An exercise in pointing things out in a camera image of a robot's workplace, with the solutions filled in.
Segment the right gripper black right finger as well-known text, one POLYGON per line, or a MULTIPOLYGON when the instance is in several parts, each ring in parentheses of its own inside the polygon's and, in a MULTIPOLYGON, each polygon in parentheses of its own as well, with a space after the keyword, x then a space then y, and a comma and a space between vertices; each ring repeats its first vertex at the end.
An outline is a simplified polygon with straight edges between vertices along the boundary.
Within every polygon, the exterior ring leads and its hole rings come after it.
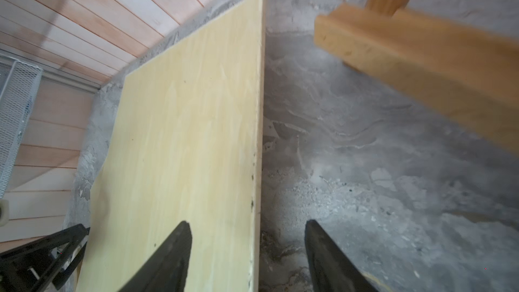
POLYGON ((316 220, 305 225, 305 250, 315 291, 377 292, 316 220))

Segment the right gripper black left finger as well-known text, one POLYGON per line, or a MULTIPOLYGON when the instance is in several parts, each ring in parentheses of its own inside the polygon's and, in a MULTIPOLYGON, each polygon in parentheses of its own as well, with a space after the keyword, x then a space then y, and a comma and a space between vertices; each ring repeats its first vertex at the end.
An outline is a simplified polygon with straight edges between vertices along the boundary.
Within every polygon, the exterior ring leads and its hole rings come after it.
POLYGON ((188 222, 182 221, 121 291, 183 291, 192 247, 188 222))

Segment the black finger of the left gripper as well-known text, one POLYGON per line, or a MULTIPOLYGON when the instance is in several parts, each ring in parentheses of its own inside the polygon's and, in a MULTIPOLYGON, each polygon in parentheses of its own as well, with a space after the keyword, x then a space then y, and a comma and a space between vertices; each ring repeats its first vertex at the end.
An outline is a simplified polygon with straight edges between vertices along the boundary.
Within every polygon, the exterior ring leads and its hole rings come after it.
POLYGON ((82 224, 1 253, 2 291, 61 289, 82 262, 90 229, 82 224))

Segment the plywood board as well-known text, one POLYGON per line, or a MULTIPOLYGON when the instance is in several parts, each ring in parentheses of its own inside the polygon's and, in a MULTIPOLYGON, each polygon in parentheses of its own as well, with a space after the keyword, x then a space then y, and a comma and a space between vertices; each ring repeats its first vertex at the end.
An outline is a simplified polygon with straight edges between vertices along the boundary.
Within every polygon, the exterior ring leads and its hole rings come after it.
POLYGON ((243 0, 129 74, 91 189, 78 291, 117 291, 181 222, 187 291, 256 291, 266 0, 243 0))

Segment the wooden easel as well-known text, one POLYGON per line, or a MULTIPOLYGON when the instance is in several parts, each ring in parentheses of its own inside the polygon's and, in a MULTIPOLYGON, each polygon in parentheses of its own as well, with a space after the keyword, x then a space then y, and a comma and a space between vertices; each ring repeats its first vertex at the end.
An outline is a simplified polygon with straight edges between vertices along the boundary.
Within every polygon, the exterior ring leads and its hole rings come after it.
POLYGON ((464 128, 518 152, 518 43, 407 8, 409 0, 341 4, 314 42, 464 128))

